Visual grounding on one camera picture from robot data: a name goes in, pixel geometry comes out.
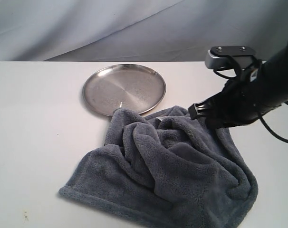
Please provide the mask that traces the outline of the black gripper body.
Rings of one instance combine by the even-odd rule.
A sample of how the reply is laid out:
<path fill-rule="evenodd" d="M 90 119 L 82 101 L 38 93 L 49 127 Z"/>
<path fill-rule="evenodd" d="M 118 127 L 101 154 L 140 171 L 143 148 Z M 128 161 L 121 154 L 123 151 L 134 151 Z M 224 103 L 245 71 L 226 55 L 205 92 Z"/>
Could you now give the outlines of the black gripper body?
<path fill-rule="evenodd" d="M 249 125 L 284 102 L 284 82 L 257 78 L 229 85 L 208 100 L 205 122 L 212 129 Z"/>

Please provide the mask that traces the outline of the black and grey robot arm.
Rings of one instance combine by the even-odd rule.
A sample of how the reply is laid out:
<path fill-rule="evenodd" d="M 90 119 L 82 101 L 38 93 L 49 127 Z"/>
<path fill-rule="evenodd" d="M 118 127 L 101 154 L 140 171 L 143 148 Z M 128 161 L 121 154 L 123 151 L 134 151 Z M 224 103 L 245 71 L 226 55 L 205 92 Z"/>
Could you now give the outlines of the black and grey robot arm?
<path fill-rule="evenodd" d="M 227 81 L 210 98 L 188 108 L 191 119 L 218 129 L 249 125 L 288 101 L 288 43 L 267 62 L 247 46 L 215 46 L 205 65 Z"/>

